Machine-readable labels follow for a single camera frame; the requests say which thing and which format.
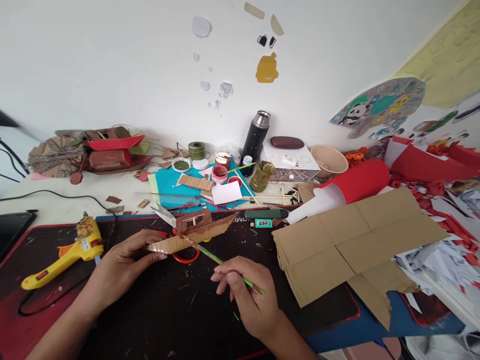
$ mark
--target white box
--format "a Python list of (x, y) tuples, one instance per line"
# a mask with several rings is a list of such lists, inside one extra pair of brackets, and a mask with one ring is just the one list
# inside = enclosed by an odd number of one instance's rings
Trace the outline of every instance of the white box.
[[(281, 162), (284, 155), (294, 158), (297, 166), (283, 165)], [(306, 146), (300, 149), (280, 149), (273, 147), (268, 139), (263, 142), (260, 159), (271, 162), (275, 167), (276, 171), (271, 176), (271, 181), (306, 183), (320, 171), (320, 167)]]

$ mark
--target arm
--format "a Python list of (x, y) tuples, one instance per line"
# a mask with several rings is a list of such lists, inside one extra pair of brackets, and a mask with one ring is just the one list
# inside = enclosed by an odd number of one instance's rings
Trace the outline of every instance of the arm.
[[(237, 256), (214, 271), (211, 280), (219, 282), (216, 293), (222, 294), (227, 285), (230, 286), (230, 301), (236, 300), (246, 330), (265, 344), (277, 359), (318, 359), (279, 309), (274, 280), (265, 266)], [(247, 287), (241, 275), (265, 290), (265, 294)]]
[(164, 238), (156, 231), (137, 232), (115, 245), (101, 259), (83, 290), (28, 355), (27, 360), (74, 359), (95, 319), (116, 302), (150, 265), (167, 258), (152, 252), (138, 261), (132, 255)]

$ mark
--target thermos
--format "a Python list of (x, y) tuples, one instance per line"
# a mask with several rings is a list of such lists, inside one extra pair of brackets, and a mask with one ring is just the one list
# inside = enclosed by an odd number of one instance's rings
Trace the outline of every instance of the thermos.
[[(245, 156), (251, 157), (251, 160), (250, 158), (247, 158), (250, 162), (257, 162), (269, 127), (270, 114), (263, 110), (258, 111), (251, 121), (250, 129), (248, 130), (248, 135), (246, 136), (245, 145), (243, 146), (243, 151), (241, 152), (241, 161), (243, 165), (246, 165), (246, 163), (244, 163)], [(253, 171), (254, 166), (245, 167), (240, 170), (244, 177), (249, 177), (252, 175)]]

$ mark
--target white wall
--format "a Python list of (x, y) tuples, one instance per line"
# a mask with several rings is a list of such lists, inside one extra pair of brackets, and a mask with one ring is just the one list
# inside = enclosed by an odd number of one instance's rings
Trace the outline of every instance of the white wall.
[[(246, 13), (242, 0), (3, 0), (0, 109), (40, 140), (57, 129), (126, 123), (168, 146), (203, 141), (240, 147), (249, 121), (262, 109), (272, 114), (269, 136), (350, 150), (371, 141), (347, 140), (350, 130), (330, 118), (391, 77), (463, 3), (251, 2), (265, 11), (265, 20)], [(285, 31), (273, 48), (279, 78), (262, 84), (255, 72), (270, 49), (256, 39), (273, 35), (272, 13)], [(193, 34), (194, 16), (211, 22), (209, 37)], [(210, 82), (210, 91), (200, 89), (202, 80)], [(220, 109), (208, 108), (223, 81), (233, 84), (233, 96), (222, 99)], [(445, 113), (422, 106), (407, 130)], [(36, 145), (14, 129), (0, 128), (0, 137), (24, 159)], [(13, 174), (2, 155), (0, 172)], [(0, 179), (0, 191), (8, 183)]]

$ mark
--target yellow glue gun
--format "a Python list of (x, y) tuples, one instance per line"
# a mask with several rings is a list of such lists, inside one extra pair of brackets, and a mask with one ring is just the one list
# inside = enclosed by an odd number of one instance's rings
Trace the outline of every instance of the yellow glue gun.
[(78, 259), (93, 260), (104, 252), (99, 227), (94, 218), (83, 212), (83, 218), (76, 225), (77, 239), (72, 245), (59, 247), (59, 259), (45, 270), (25, 278), (21, 282), (22, 289), (33, 290), (48, 284)]

